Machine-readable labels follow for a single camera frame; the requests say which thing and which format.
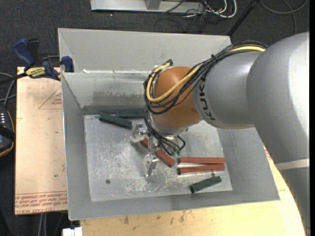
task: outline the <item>wooden block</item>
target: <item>wooden block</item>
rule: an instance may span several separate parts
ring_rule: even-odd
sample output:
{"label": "wooden block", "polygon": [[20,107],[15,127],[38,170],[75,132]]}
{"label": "wooden block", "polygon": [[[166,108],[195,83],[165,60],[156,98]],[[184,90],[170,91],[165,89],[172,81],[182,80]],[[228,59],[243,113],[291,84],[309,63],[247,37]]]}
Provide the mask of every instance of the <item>wooden block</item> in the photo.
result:
{"label": "wooden block", "polygon": [[172,168],[175,165],[175,160],[169,155],[165,154],[161,149],[155,151],[155,155],[163,163],[165,163],[169,168]]}
{"label": "wooden block", "polygon": [[178,170],[178,175],[196,174],[196,173],[202,173],[202,172],[223,171],[225,170],[225,165],[224,164],[211,164],[211,165],[205,165],[205,166],[178,168],[177,170]]}
{"label": "wooden block", "polygon": [[180,157],[178,163],[218,164],[225,163],[224,157]]}
{"label": "wooden block", "polygon": [[140,141],[140,143],[145,147],[145,148],[149,148],[149,139],[147,137],[145,137],[142,141]]}

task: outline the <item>cardboard sheet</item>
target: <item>cardboard sheet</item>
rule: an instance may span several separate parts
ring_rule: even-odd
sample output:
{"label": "cardboard sheet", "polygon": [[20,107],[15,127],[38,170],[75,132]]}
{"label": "cardboard sheet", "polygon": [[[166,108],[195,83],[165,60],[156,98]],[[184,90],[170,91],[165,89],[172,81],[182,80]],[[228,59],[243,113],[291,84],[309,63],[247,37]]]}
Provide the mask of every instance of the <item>cardboard sheet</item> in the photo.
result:
{"label": "cardboard sheet", "polygon": [[61,83],[19,79],[16,116],[14,213],[67,210]]}

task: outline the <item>black carpet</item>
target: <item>black carpet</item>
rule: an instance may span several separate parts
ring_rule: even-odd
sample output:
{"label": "black carpet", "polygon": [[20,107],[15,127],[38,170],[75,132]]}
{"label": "black carpet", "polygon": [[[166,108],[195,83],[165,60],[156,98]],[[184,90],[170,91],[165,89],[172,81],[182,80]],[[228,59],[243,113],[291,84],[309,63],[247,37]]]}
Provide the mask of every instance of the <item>black carpet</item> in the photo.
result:
{"label": "black carpet", "polygon": [[[41,56],[58,54],[58,28],[226,35],[251,2],[236,1],[238,12],[232,19],[219,20],[216,16],[208,16],[202,21],[199,18],[187,20],[173,14],[91,12],[90,0],[0,0],[0,72],[14,75],[16,67],[24,65],[12,51],[14,43],[21,38],[38,38]],[[288,11],[282,0],[263,1],[274,10]],[[292,9],[304,2],[286,1]],[[294,13],[294,17],[296,28],[292,14],[275,14],[258,4],[235,31],[232,41],[257,40],[271,45],[295,33],[309,31],[310,0]],[[0,98],[5,97],[8,86],[9,84],[0,86]],[[7,108],[15,119],[16,99],[11,99]],[[37,235],[40,215],[13,214],[14,156],[15,151],[12,151],[0,158],[0,236],[7,235],[9,230],[15,236]],[[1,213],[9,230],[5,228]],[[60,213],[47,215],[48,235],[53,235],[60,217]],[[63,216],[60,227],[69,226],[66,217]]]}

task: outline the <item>metal stand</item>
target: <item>metal stand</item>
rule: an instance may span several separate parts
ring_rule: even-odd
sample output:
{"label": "metal stand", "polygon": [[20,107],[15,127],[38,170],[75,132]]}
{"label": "metal stand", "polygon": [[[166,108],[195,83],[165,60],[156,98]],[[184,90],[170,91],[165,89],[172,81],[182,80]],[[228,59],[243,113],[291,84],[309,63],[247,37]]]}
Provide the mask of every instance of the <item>metal stand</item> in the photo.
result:
{"label": "metal stand", "polygon": [[[163,0],[91,0],[91,10],[165,12],[178,3],[180,2]],[[197,10],[199,6],[198,2],[184,2],[172,12],[185,13]]]}

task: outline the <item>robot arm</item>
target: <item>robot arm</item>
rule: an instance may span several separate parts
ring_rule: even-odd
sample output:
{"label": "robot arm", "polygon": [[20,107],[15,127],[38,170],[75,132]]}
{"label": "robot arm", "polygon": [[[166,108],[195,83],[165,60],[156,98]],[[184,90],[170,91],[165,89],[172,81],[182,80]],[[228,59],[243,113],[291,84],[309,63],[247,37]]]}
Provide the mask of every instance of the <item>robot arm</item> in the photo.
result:
{"label": "robot arm", "polygon": [[217,128],[255,127],[310,234],[309,33],[267,50],[232,45],[193,68],[170,65],[144,83],[153,129],[180,134],[201,119]]}

